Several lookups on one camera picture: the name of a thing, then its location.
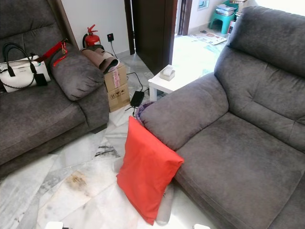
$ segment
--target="red cushion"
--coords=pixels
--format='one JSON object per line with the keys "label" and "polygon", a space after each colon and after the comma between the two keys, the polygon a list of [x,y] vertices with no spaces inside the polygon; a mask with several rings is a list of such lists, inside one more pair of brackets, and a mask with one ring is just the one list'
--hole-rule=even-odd
{"label": "red cushion", "polygon": [[157,218],[166,186],[184,159],[129,117],[124,164],[117,182],[146,222]]}

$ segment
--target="red fire extinguisher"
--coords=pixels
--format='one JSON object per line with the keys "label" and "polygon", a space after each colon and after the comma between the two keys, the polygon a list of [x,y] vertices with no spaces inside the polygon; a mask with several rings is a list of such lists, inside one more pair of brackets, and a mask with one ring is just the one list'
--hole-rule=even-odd
{"label": "red fire extinguisher", "polygon": [[93,34],[93,32],[97,32],[97,30],[93,30],[93,27],[95,26],[95,24],[93,26],[91,26],[90,28],[87,27],[88,29],[88,33],[86,33],[84,35],[84,37],[82,38],[82,46],[83,48],[85,48],[86,46],[93,46],[95,44],[101,44],[100,41],[100,37],[98,35]]}

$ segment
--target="gray sofa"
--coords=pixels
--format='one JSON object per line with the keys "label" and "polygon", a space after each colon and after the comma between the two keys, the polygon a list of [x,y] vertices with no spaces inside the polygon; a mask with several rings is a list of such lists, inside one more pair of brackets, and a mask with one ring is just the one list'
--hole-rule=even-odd
{"label": "gray sofa", "polygon": [[[0,0],[0,62],[7,42],[41,56],[63,39],[47,0]],[[76,47],[46,61],[48,86],[0,94],[0,176],[63,144],[105,126],[109,119],[104,76]],[[9,60],[23,58],[12,50]]]}
{"label": "gray sofa", "polygon": [[305,228],[305,17],[246,8],[214,73],[141,120],[218,228]]}

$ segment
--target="white side table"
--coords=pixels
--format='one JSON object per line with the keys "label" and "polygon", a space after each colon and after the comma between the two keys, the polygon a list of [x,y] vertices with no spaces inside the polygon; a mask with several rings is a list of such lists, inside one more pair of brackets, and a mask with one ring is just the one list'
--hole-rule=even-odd
{"label": "white side table", "polygon": [[194,74],[190,71],[181,71],[177,69],[175,70],[175,77],[170,81],[161,79],[160,73],[156,74],[152,79],[148,80],[150,101],[157,101],[157,90],[169,94],[200,78],[198,74]]}

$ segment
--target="green stool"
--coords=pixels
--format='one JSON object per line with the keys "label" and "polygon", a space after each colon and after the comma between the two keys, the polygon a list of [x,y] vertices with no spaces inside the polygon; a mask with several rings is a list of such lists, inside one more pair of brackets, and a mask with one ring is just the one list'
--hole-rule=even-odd
{"label": "green stool", "polygon": [[235,14],[238,11],[238,4],[232,4],[232,3],[230,3],[229,0],[225,1],[223,4],[225,4],[227,6],[231,6],[231,7],[236,7],[237,9],[234,11],[234,14],[232,14],[231,16],[223,16],[223,15],[220,15],[220,14],[216,13],[216,11],[215,11],[215,13],[212,16],[209,28],[211,29],[214,20],[218,19],[218,20],[223,21],[223,26],[221,28],[221,33],[222,34],[227,34],[229,26],[230,26],[230,22],[234,20]]}

